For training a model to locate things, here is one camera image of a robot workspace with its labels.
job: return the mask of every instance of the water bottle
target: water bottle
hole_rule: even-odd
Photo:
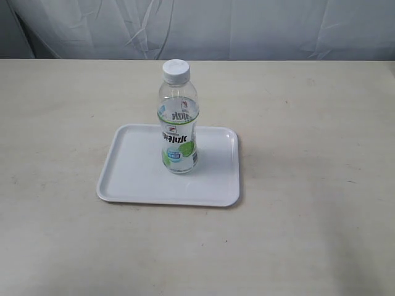
[[[157,109],[162,127],[162,161],[176,174],[191,171],[198,161],[195,126],[199,104],[190,76],[184,60],[168,60],[163,64],[164,82],[159,89]]]

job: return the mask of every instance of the plastic tray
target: plastic tray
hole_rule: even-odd
[[[108,202],[227,207],[240,195],[238,138],[228,128],[198,126],[197,165],[175,175],[162,163],[159,125],[121,126],[100,175]]]

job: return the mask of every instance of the clear liquid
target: clear liquid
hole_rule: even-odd
[[[199,107],[187,97],[162,102],[158,117],[162,127],[162,160],[172,173],[187,173],[198,161],[195,125]]]

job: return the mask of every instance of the white tray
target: white tray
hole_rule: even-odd
[[[121,126],[107,155],[97,193],[108,202],[227,207],[240,195],[238,139],[228,128],[196,128],[198,161],[184,175],[162,163],[159,125]]]

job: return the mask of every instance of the white table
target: white table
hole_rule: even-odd
[[[0,295],[395,295],[395,63],[192,62],[241,140],[229,209],[109,204],[162,62],[0,60]]]

